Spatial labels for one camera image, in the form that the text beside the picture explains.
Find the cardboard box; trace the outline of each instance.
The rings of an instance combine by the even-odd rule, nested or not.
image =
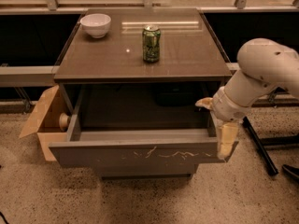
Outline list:
[[[49,150],[49,143],[66,141],[66,132],[62,132],[59,126],[63,113],[68,114],[69,111],[57,85],[42,93],[21,130],[19,138],[37,133],[46,161],[56,161]]]

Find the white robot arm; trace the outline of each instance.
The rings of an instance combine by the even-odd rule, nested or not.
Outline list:
[[[237,54],[240,66],[229,82],[213,98],[196,106],[211,110],[217,118],[218,157],[230,155],[238,123],[250,112],[253,103],[277,87],[299,98],[299,56],[274,41],[257,38],[242,46]]]

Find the black cable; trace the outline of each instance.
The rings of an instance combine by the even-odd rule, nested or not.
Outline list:
[[[2,214],[2,212],[0,212],[0,216],[1,216],[1,218],[4,220],[4,222],[5,222],[6,224],[8,224],[8,222],[7,222],[7,220],[6,220],[6,217],[4,217],[4,215]]]

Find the table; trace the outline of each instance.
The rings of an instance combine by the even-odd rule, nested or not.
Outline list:
[[[50,144],[57,161],[90,166],[103,178],[192,176],[199,163],[224,162],[217,158],[214,119],[194,102],[211,96],[231,73],[199,12],[90,13],[109,15],[111,29],[94,39],[80,27],[54,77],[72,114],[66,142]],[[148,23],[162,31],[157,63],[142,59]]]

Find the brown tabletop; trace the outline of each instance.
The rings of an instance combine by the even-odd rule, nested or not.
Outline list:
[[[58,83],[165,82],[227,80],[231,73],[194,8],[108,8],[112,19],[103,38],[92,38],[80,26],[54,79]],[[142,58],[142,30],[161,29],[160,61]]]

